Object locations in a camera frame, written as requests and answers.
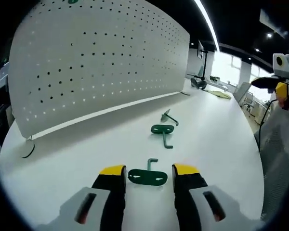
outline white desk surface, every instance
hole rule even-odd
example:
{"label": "white desk surface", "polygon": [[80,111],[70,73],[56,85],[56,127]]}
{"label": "white desk surface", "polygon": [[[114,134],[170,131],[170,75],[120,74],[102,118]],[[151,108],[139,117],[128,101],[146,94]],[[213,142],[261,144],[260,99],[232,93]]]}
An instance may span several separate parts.
{"label": "white desk surface", "polygon": [[[168,175],[160,187],[127,180],[123,231],[178,231],[171,165],[196,166],[208,185],[217,185],[240,204],[249,218],[260,218],[263,170],[250,126],[235,99],[220,99],[192,89],[79,122],[34,140],[30,157],[19,153],[24,143],[17,124],[11,126],[0,153],[0,180],[19,212],[36,227],[59,215],[60,206],[83,187],[91,187],[104,167],[125,164],[127,171],[146,169]],[[167,136],[151,134],[167,109],[179,121]],[[171,120],[165,124],[175,125]]]}

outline curved white panel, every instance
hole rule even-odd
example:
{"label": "curved white panel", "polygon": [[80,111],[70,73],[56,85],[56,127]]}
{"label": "curved white panel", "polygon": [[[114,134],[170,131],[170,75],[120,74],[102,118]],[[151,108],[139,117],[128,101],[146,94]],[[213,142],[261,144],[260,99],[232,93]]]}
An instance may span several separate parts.
{"label": "curved white panel", "polygon": [[46,0],[17,29],[13,114],[24,137],[183,89],[189,34],[144,0]]}

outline green object on desk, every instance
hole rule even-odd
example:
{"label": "green object on desk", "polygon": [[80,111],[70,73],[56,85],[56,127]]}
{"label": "green object on desk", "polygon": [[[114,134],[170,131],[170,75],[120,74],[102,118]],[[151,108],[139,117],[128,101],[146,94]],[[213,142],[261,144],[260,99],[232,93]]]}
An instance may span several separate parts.
{"label": "green object on desk", "polygon": [[172,119],[175,122],[176,126],[178,126],[179,122],[168,115],[169,111],[170,111],[170,109],[168,109],[164,114],[162,114],[162,118],[160,119],[160,121],[161,122],[166,122],[167,119],[169,118],[169,119]]}
{"label": "green object on desk", "polygon": [[208,93],[211,93],[212,95],[216,95],[217,97],[223,98],[223,99],[231,99],[231,96],[219,91],[219,90],[206,90]]}
{"label": "green object on desk", "polygon": [[147,170],[148,171],[151,171],[151,162],[157,162],[158,159],[155,159],[155,158],[150,158],[148,159],[148,167],[147,167]]}
{"label": "green object on desk", "polygon": [[144,184],[152,186],[160,186],[166,183],[167,174],[164,172],[151,171],[151,162],[157,162],[158,159],[148,159],[148,170],[132,169],[128,173],[128,178],[135,184]]}
{"label": "green object on desk", "polygon": [[154,125],[151,128],[151,132],[154,134],[163,134],[163,140],[164,140],[164,147],[171,149],[173,148],[172,145],[167,145],[166,143],[166,134],[172,133],[174,130],[174,126],[172,125]]}

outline green bent metal part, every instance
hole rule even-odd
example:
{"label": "green bent metal part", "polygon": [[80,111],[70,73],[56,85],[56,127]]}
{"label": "green bent metal part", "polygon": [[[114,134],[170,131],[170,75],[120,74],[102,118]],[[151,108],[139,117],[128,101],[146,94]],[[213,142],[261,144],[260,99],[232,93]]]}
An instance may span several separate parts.
{"label": "green bent metal part", "polygon": [[128,178],[135,184],[160,186],[166,183],[167,174],[164,172],[150,171],[151,162],[157,162],[158,159],[148,159],[148,170],[132,169],[128,173]]}
{"label": "green bent metal part", "polygon": [[162,118],[160,119],[160,121],[161,122],[166,122],[167,119],[169,118],[169,119],[172,119],[175,122],[176,126],[178,126],[179,122],[168,115],[169,111],[170,111],[170,109],[168,109],[164,114],[162,114]]}
{"label": "green bent metal part", "polygon": [[163,140],[164,140],[164,147],[165,148],[173,148],[172,145],[166,144],[166,134],[172,133],[174,130],[174,126],[172,125],[154,125],[151,128],[151,132],[154,134],[163,134]]}

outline yellow cloth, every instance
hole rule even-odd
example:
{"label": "yellow cloth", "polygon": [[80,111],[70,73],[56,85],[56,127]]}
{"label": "yellow cloth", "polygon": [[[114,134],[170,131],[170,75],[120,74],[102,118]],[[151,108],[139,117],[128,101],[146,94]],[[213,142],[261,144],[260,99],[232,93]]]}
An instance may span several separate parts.
{"label": "yellow cloth", "polygon": [[223,99],[231,99],[231,97],[225,93],[222,93],[218,90],[207,90],[208,93],[211,93],[212,95],[216,95],[217,97],[223,98]]}

